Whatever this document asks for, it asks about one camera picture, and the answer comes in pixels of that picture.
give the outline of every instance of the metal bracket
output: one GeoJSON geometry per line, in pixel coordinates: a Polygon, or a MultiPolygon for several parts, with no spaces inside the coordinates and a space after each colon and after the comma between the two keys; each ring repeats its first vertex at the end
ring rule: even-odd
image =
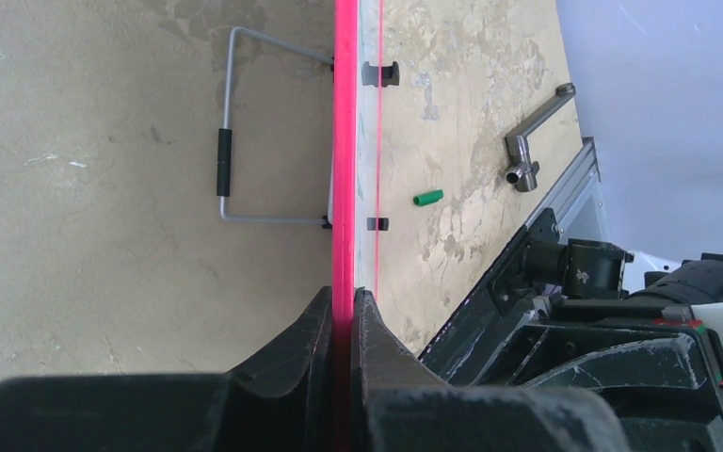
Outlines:
{"type": "Polygon", "coordinates": [[[397,65],[397,61],[392,62],[392,66],[370,66],[370,63],[365,61],[361,65],[361,84],[365,87],[373,86],[378,87],[378,75],[380,74],[381,86],[386,88],[390,85],[400,85],[400,67],[397,65]]]}
{"type": "Polygon", "coordinates": [[[389,231],[389,219],[388,218],[373,218],[367,219],[367,231],[389,231]]]}
{"type": "Polygon", "coordinates": [[[572,83],[559,86],[555,89],[553,99],[542,104],[531,116],[506,134],[506,149],[512,165],[506,172],[506,181],[516,186],[518,191],[525,193],[537,187],[536,175],[539,164],[531,161],[528,136],[573,97],[575,97],[575,86],[572,83]]]}
{"type": "MultiPolygon", "coordinates": [[[[323,218],[286,218],[286,217],[247,217],[232,215],[229,213],[229,196],[231,194],[232,180],[232,135],[231,115],[232,115],[232,80],[234,65],[234,48],[236,47],[236,37],[238,34],[246,35],[255,40],[260,40],[268,44],[278,46],[284,50],[303,55],[312,59],[316,59],[322,63],[333,67],[334,60],[330,56],[318,54],[309,49],[304,49],[289,42],[272,38],[258,31],[248,30],[241,26],[232,29],[229,35],[229,53],[226,62],[226,97],[223,103],[223,127],[219,131],[217,143],[217,195],[220,197],[220,216],[226,221],[242,222],[242,223],[274,223],[274,224],[314,224],[322,225],[325,229],[326,225],[330,225],[331,219],[331,200],[329,198],[329,214],[323,218]]],[[[331,185],[333,185],[333,174],[331,175],[331,185]]]]}

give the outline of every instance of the red marking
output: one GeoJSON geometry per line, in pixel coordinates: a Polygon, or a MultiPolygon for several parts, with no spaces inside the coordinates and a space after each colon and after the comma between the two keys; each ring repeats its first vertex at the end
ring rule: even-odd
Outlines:
{"type": "MultiPolygon", "coordinates": [[[[381,123],[383,122],[383,80],[381,68],[384,67],[384,0],[378,0],[378,134],[376,136],[376,218],[381,218],[381,123]]],[[[378,235],[376,228],[376,273],[373,284],[373,297],[378,302],[378,235]]]]}
{"type": "Polygon", "coordinates": [[[688,322],[669,322],[664,320],[663,318],[656,318],[652,321],[652,323],[665,327],[690,327],[695,330],[702,326],[702,320],[689,320],[688,322]]]}
{"type": "Polygon", "coordinates": [[[334,193],[331,240],[333,445],[350,449],[350,332],[353,325],[356,217],[356,76],[358,0],[335,0],[334,193]]]}

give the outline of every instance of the stained concrete floor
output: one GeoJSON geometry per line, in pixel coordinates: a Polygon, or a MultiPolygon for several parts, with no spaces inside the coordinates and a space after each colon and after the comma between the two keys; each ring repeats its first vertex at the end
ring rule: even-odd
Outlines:
{"type": "Polygon", "coordinates": [[[573,157],[574,102],[530,135],[538,187],[506,182],[505,135],[570,82],[554,0],[386,3],[378,307],[419,353],[470,293],[573,157]],[[440,188],[417,207],[411,196],[440,188]]]}
{"type": "MultiPolygon", "coordinates": [[[[223,371],[330,282],[317,227],[217,214],[230,26],[323,51],[332,2],[0,0],[0,379],[223,371]]],[[[331,74],[243,40],[232,209],[326,213],[331,74]]]]}

